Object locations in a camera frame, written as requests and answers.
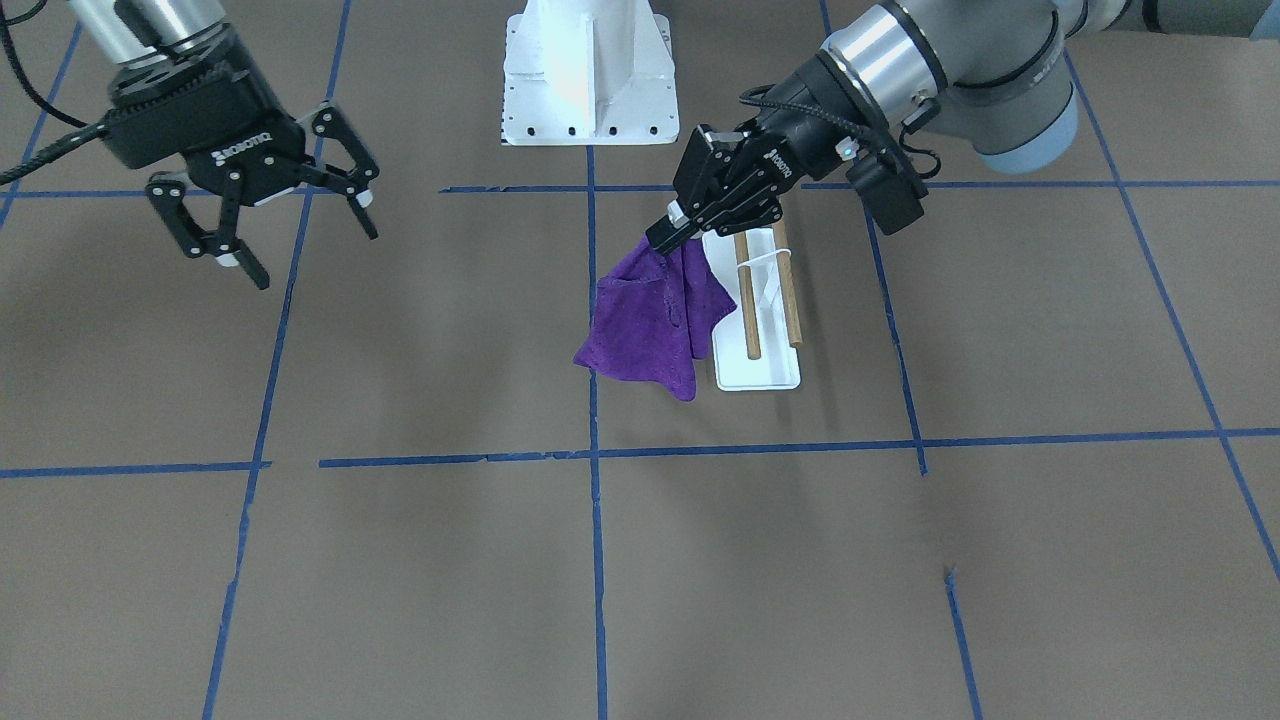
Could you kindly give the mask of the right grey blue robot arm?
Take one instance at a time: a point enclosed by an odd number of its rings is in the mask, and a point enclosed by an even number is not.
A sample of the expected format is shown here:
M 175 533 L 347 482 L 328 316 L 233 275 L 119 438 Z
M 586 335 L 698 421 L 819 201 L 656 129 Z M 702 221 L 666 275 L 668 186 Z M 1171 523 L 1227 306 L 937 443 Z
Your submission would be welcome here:
M 118 72 L 93 123 L 131 169 L 180 156 L 146 193 L 189 258 L 239 268 L 260 290 L 270 277 L 238 234 L 242 208 L 310 184 L 346 199 L 370 238 L 370 182 L 379 165 L 330 101 L 291 115 L 218 1 L 74 1 L 72 10 Z

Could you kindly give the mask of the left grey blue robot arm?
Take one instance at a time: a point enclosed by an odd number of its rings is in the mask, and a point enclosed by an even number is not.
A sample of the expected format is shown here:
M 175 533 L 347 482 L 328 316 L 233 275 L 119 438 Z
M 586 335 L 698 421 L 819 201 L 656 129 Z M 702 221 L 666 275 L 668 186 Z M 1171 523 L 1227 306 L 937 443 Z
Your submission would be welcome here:
M 707 232 L 769 225 L 783 193 L 837 169 L 896 233 L 923 214 L 927 174 L 906 143 L 920 129 L 964 138 L 992 170 L 1038 170 L 1076 136 L 1066 42 L 1107 29 L 1275 40 L 1277 4 L 879 1 L 786 79 L 742 92 L 754 118 L 695 128 L 646 241 L 668 255 Z

